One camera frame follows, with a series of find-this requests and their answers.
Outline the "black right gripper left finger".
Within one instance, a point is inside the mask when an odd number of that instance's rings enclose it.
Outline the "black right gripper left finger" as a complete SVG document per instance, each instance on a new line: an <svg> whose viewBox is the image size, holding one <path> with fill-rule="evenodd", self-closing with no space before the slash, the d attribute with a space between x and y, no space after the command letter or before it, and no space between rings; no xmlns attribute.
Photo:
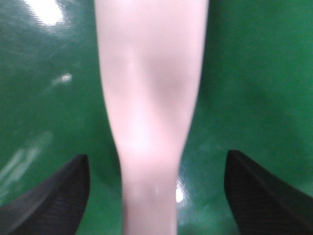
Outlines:
<svg viewBox="0 0 313 235"><path fill-rule="evenodd" d="M0 209L2 235L74 235L90 192L87 155L77 155Z"/></svg>

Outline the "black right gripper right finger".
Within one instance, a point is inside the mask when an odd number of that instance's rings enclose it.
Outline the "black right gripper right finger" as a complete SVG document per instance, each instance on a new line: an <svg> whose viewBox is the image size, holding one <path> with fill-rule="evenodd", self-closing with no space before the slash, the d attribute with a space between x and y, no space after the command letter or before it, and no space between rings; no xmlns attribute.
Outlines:
<svg viewBox="0 0 313 235"><path fill-rule="evenodd" d="M313 198L244 153L227 153L224 191L242 235L311 235Z"/></svg>

